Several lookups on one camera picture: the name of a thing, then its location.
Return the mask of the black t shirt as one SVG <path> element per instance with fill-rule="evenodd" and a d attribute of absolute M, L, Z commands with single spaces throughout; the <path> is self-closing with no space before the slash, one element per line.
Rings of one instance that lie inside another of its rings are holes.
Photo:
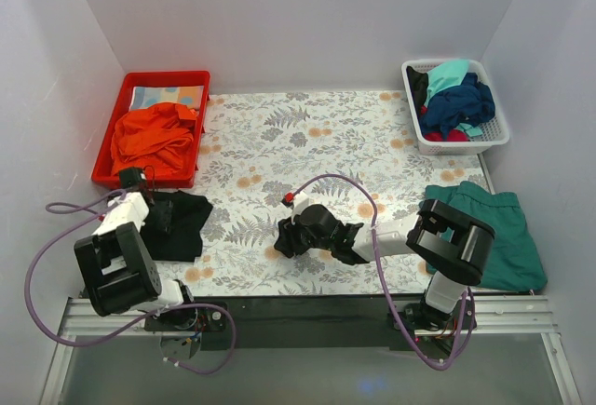
<path fill-rule="evenodd" d="M 156 192 L 156 197 L 171 200 L 173 213 L 169 233 L 141 229 L 142 240 L 151 258 L 158 262 L 192 263 L 201 256 L 203 241 L 200 231 L 213 206 L 206 197 L 183 191 Z"/>

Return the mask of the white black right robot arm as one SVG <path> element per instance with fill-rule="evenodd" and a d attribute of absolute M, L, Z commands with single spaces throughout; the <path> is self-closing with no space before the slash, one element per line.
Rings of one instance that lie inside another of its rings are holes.
<path fill-rule="evenodd" d="M 326 250 L 348 265 L 417 254 L 435 269 L 418 304 L 400 312 L 422 329 L 446 326 L 468 287 L 481 283 L 495 239 L 495 230 L 439 200 L 426 200 L 406 218 L 376 225 L 343 223 L 323 205 L 298 195 L 291 216 L 278 222 L 274 249 L 288 258 L 309 250 Z"/>

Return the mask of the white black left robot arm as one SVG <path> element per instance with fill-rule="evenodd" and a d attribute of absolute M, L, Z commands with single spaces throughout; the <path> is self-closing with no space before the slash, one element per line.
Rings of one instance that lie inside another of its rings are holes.
<path fill-rule="evenodd" d="M 74 244 L 74 254 L 91 305 L 101 317 L 135 309 L 165 314 L 160 320 L 180 331 L 196 325 L 198 309 L 180 280 L 166 280 L 142 238 L 146 228 L 158 237 L 171 231 L 173 204 L 155 200 L 140 168 L 119 172 L 127 193 L 108 202 L 111 208 L 91 236 Z"/>

